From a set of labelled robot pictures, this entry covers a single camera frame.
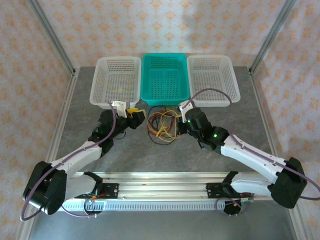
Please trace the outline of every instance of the white plastic basket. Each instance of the white plastic basket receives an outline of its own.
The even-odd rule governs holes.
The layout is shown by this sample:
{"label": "white plastic basket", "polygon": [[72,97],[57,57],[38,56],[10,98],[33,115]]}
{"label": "white plastic basket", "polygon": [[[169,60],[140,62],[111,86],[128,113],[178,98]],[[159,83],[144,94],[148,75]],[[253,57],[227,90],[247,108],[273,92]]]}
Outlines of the white plastic basket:
{"label": "white plastic basket", "polygon": [[141,59],[135,56],[100,58],[95,67],[90,103],[109,109],[108,102],[129,100],[134,108],[140,99]]}
{"label": "white plastic basket", "polygon": [[[223,55],[193,55],[187,58],[191,96],[203,89],[215,88],[226,93],[236,103],[239,87],[231,60]],[[226,107],[229,100],[219,92],[204,91],[194,99],[196,107]]]}

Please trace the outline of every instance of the perforated basket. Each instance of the perforated basket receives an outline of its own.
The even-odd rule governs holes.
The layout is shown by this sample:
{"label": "perforated basket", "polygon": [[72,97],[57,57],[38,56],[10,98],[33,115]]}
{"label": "perforated basket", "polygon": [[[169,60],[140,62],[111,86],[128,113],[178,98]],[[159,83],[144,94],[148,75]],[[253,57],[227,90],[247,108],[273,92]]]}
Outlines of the perforated basket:
{"label": "perforated basket", "polygon": [[[215,88],[226,93],[236,103],[239,87],[231,60],[223,55],[193,55],[187,58],[190,94]],[[226,107],[229,100],[219,92],[204,91],[194,99],[197,107]]]}
{"label": "perforated basket", "polygon": [[135,56],[100,58],[95,67],[90,103],[109,109],[108,102],[129,100],[134,108],[140,99],[141,59]]}
{"label": "perforated basket", "polygon": [[190,97],[186,56],[148,53],[142,59],[141,99],[150,106],[177,106]]}

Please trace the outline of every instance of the tangled wires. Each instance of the tangled wires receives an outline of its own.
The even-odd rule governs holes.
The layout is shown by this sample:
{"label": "tangled wires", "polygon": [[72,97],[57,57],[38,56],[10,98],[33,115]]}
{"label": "tangled wires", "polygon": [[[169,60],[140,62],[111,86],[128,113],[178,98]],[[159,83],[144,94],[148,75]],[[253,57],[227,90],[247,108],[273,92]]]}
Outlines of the tangled wires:
{"label": "tangled wires", "polygon": [[[150,114],[153,108],[164,108],[164,110],[156,111]],[[177,118],[181,117],[181,114],[178,114],[176,111],[169,109],[165,106],[153,106],[150,108],[148,115],[147,115],[147,131],[148,136],[152,142],[158,145],[169,145],[173,143],[174,140],[178,139],[178,128],[177,128]],[[166,125],[165,119],[170,119],[169,126]],[[174,127],[174,135],[170,133],[172,128]],[[166,143],[159,143],[156,142],[152,136],[157,137],[158,139],[162,140]]]}

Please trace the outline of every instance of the robotic arm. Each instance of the robotic arm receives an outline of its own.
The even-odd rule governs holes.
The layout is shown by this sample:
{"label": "robotic arm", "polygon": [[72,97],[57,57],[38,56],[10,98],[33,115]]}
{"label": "robotic arm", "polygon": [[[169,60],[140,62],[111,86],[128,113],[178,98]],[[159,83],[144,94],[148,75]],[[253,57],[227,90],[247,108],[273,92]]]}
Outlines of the robotic arm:
{"label": "robotic arm", "polygon": [[[80,196],[82,194],[92,193],[98,196],[103,191],[103,180],[98,175],[92,172],[85,172],[77,178],[71,178],[76,172],[81,170],[87,164],[98,160],[104,156],[114,145],[113,138],[118,134],[123,133],[125,129],[136,129],[140,126],[145,117],[144,110],[137,108],[130,108],[126,110],[126,102],[114,102],[113,105],[117,108],[117,115],[115,128],[111,136],[99,145],[91,147],[87,150],[76,154],[69,161],[60,165],[47,178],[41,182],[31,197],[30,204],[38,209],[41,209],[48,215],[54,214],[62,206],[63,202]],[[104,137],[106,137],[112,130],[113,113],[111,110],[105,110],[101,113],[96,127],[88,140],[77,150],[86,149]],[[39,162],[31,174],[27,186],[23,192],[23,199],[26,200],[31,189],[36,182],[52,167],[61,163],[67,156],[62,157],[52,163],[44,161]]]}
{"label": "robotic arm", "polygon": [[242,141],[235,135],[218,126],[212,126],[200,108],[184,101],[180,104],[182,119],[178,123],[179,134],[188,133],[194,137],[201,148],[233,158],[259,174],[252,176],[231,171],[222,182],[223,191],[229,196],[238,193],[253,193],[272,197],[285,208],[295,207],[307,185],[302,177],[284,169],[277,163],[304,175],[299,160],[291,157],[285,160],[263,152]]}
{"label": "robotic arm", "polygon": [[[177,124],[180,135],[189,134],[194,137],[201,148],[215,151],[218,154],[233,158],[253,170],[256,175],[231,171],[221,183],[224,197],[239,198],[240,193],[252,193],[272,197],[285,208],[294,208],[301,196],[307,181],[302,177],[277,165],[281,164],[304,175],[301,163],[291,157],[289,160],[267,154],[239,139],[233,134],[218,126],[212,126],[200,108],[193,107],[192,103],[184,101],[180,104],[181,119]],[[127,110],[126,102],[112,103],[117,109],[115,128],[108,139],[99,145],[88,148],[104,139],[112,130],[113,113],[103,111],[96,127],[88,140],[74,152],[84,151],[72,156],[64,164],[53,170],[30,199],[30,204],[41,209],[48,215],[54,214],[63,202],[83,194],[100,195],[104,190],[103,180],[92,172],[85,172],[82,176],[71,178],[87,164],[104,156],[114,145],[113,138],[123,133],[125,129],[136,129],[146,117],[144,110],[131,108]],[[23,192],[26,200],[39,179],[51,168],[60,164],[69,155],[55,160],[52,163],[39,162]],[[208,193],[209,198],[217,198]]]}

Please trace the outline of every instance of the teal plastic basket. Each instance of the teal plastic basket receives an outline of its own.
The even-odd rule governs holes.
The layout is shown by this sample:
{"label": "teal plastic basket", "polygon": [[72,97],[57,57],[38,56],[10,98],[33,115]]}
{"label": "teal plastic basket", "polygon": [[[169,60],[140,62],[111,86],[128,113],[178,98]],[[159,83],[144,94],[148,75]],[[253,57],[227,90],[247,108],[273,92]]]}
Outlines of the teal plastic basket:
{"label": "teal plastic basket", "polygon": [[148,53],[142,59],[141,99],[149,106],[178,106],[190,98],[187,59],[181,53]]}

